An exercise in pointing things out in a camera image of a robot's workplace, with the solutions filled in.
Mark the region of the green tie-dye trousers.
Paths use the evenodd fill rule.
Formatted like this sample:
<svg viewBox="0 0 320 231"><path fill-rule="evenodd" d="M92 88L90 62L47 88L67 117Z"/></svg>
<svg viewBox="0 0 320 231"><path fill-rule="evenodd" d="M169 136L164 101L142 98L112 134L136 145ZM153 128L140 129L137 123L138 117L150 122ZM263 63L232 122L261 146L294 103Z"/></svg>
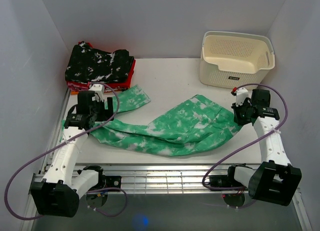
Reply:
<svg viewBox="0 0 320 231"><path fill-rule="evenodd" d="M217 149L242 126L229 110L196 94L147 125L118 119L90 133L101 144L163 157L181 157Z"/></svg>

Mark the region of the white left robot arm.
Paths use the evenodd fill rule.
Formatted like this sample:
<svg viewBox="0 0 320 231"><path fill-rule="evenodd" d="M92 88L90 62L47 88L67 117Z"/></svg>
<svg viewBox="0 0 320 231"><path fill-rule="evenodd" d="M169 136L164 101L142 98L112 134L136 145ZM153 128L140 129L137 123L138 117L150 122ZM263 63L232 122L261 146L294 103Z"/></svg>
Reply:
<svg viewBox="0 0 320 231"><path fill-rule="evenodd" d="M90 189L100 191L106 186L103 169L86 166L72 178L81 147L96 122L113 120L113 100L103 98L104 88L95 85L77 95L77 104L67 113L63 125L61 147L54 152L50 168L40 182L31 185L30 193L37 211L43 216L72 218L80 199Z"/></svg>

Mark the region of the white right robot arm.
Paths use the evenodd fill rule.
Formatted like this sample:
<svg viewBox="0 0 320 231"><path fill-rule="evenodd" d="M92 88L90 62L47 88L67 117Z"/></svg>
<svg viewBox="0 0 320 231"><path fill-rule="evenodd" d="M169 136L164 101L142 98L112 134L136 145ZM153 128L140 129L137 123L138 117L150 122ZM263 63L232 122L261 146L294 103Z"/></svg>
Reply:
<svg viewBox="0 0 320 231"><path fill-rule="evenodd" d="M268 90L253 89L252 94L244 87L234 88L232 104L234 121L239 125L252 124L259 139L261 164L256 169L245 164L233 164L228 168L226 185L237 190L244 186L254 200L288 206L302 179L299 168L293 167L286 155L281 132L277 129L280 116L270 107Z"/></svg>

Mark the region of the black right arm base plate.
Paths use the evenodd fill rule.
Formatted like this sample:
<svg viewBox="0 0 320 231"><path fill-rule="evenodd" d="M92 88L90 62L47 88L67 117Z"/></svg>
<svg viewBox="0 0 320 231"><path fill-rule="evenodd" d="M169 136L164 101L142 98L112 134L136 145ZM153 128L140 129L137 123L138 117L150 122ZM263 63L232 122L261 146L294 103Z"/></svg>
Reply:
<svg viewBox="0 0 320 231"><path fill-rule="evenodd" d="M240 191L247 189L249 182L250 179L247 177L236 180L233 176L226 174L209 175L204 179L204 184L214 191Z"/></svg>

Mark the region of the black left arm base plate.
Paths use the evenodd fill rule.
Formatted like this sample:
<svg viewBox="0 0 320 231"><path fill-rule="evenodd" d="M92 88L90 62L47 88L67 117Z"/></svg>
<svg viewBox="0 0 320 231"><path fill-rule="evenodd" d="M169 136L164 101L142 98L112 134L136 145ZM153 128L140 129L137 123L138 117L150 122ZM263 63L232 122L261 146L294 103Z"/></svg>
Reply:
<svg viewBox="0 0 320 231"><path fill-rule="evenodd" d="M121 188L122 177L119 175L103 175L103 188Z"/></svg>

